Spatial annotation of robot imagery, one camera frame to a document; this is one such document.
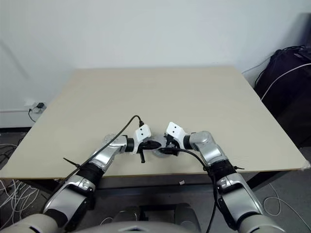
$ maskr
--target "white wall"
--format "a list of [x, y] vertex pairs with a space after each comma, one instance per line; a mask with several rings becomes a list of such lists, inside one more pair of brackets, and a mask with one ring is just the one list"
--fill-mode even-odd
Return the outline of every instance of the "white wall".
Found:
[[[0, 10], [1, 111], [50, 102], [75, 68], [246, 70], [300, 43], [311, 1], [0, 0]], [[0, 128], [31, 124], [27, 113], [0, 114]]]

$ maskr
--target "gray floor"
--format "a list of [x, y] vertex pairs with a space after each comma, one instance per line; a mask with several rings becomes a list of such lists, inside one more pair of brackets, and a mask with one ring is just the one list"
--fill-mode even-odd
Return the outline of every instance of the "gray floor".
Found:
[[[0, 143], [16, 143], [23, 134], [2, 134], [0, 136]], [[311, 161], [311, 148], [303, 148], [302, 153]], [[289, 203], [304, 220], [311, 225], [311, 170], [292, 171], [288, 172], [275, 182], [273, 186], [279, 193], [282, 200]], [[274, 192], [268, 185], [255, 192], [260, 201], [265, 197], [274, 196]], [[186, 202], [190, 204], [196, 211], [202, 231], [205, 232], [213, 207], [213, 198], [211, 192], [187, 192], [187, 193], [171, 193], [158, 195], [135, 195], [135, 196], [113, 196], [113, 197], [98, 197], [95, 210], [87, 212], [85, 218], [81, 222], [79, 229], [84, 229], [91, 226], [99, 225], [106, 217], [113, 217], [120, 210], [127, 206], [147, 205], [147, 204], [176, 204]], [[37, 213], [44, 198], [39, 195], [37, 201], [24, 213], [24, 216]], [[269, 211], [275, 213], [278, 208], [276, 200], [271, 200], [269, 203]], [[1, 221], [6, 221], [7, 215], [11, 213], [10, 208], [3, 208], [1, 210]], [[171, 221], [171, 213], [156, 212], [150, 213], [150, 220], [152, 221]], [[301, 220], [290, 210], [287, 206], [282, 204], [282, 212], [278, 217], [272, 217], [280, 226], [287, 232], [307, 233], [309, 230], [304, 226]], [[211, 233], [229, 233], [230, 230], [223, 217], [216, 212], [216, 216], [211, 228]]]

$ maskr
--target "small white object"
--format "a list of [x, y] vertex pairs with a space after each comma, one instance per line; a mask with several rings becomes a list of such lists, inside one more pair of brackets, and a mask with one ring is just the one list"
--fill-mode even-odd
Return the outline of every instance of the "small white object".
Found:
[[179, 144], [181, 149], [184, 149], [184, 137], [188, 135], [183, 128], [174, 122], [170, 122], [166, 131], [166, 134], [171, 135]]
[[143, 140], [145, 140], [146, 138], [151, 137], [151, 131], [148, 125], [143, 125], [141, 127], [139, 127], [133, 136], [134, 139], [134, 149], [133, 149], [133, 154], [137, 153], [138, 150], [138, 146], [140, 145], [141, 142], [143, 142]]

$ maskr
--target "beige tabletop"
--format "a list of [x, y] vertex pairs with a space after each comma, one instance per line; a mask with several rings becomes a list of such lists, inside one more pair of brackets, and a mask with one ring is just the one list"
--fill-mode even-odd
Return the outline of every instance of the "beige tabletop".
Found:
[[[210, 131], [233, 165], [245, 171], [295, 170], [309, 164], [233, 67], [127, 68], [75, 71], [0, 171], [3, 178], [60, 178], [109, 133], [139, 114], [153, 135], [170, 121]], [[137, 121], [124, 134], [132, 136]], [[190, 155], [117, 155], [105, 176], [201, 173]]]

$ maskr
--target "table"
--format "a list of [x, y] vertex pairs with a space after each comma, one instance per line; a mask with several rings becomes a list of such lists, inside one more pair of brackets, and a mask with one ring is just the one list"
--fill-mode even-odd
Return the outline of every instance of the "table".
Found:
[[[0, 171], [2, 178], [63, 178], [109, 133], [139, 114], [153, 135], [170, 121], [185, 131], [210, 131], [233, 165], [259, 173], [257, 186], [280, 171], [309, 166], [259, 97], [233, 67], [81, 69], [48, 106]], [[138, 124], [124, 134], [131, 136]], [[200, 174], [187, 154], [158, 158], [117, 155], [107, 177]]]

